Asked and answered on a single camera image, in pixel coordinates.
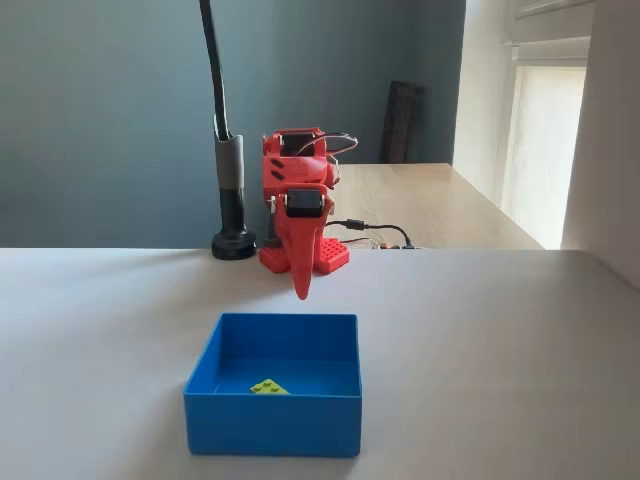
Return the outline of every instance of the lego stud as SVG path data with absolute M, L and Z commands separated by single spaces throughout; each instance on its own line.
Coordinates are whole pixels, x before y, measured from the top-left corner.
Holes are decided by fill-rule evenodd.
M 270 378 L 267 378 L 260 383 L 256 383 L 253 387 L 251 387 L 251 392 L 260 395 L 270 395 L 273 393 L 279 395 L 289 395 L 289 392 L 287 392 L 284 388 L 282 388 Z

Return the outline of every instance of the wooden board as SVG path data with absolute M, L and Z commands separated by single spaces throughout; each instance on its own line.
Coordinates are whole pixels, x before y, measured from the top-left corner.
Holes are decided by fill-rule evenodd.
M 405 229 L 416 246 L 537 250 L 540 245 L 448 164 L 342 165 L 332 196 L 335 214 Z M 363 232 L 329 227 L 341 240 Z M 401 244 L 398 232 L 369 231 L 378 242 Z

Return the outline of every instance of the black lamp pole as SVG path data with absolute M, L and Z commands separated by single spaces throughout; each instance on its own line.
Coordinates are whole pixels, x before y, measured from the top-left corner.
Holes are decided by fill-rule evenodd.
M 232 135 L 227 126 L 224 83 L 210 0 L 200 0 L 202 26 L 207 40 L 215 100 L 216 166 L 220 187 L 222 230 L 213 237 L 211 252 L 221 260 L 242 260 L 256 253 L 256 236 L 244 223 L 244 153 L 242 135 Z

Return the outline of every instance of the lamp base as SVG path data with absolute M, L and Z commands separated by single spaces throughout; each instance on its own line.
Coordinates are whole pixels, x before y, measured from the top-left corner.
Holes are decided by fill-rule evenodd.
M 256 254 L 256 236 L 248 231 L 218 233 L 211 242 L 211 253 L 219 260 L 244 260 Z

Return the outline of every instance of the white wall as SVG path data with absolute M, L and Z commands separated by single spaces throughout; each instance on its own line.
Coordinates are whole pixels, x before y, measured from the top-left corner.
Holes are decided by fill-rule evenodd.
M 638 18 L 637 0 L 596 4 L 563 246 L 640 288 Z
M 508 0 L 468 0 L 453 167 L 497 203 L 496 158 L 511 48 L 504 45 Z

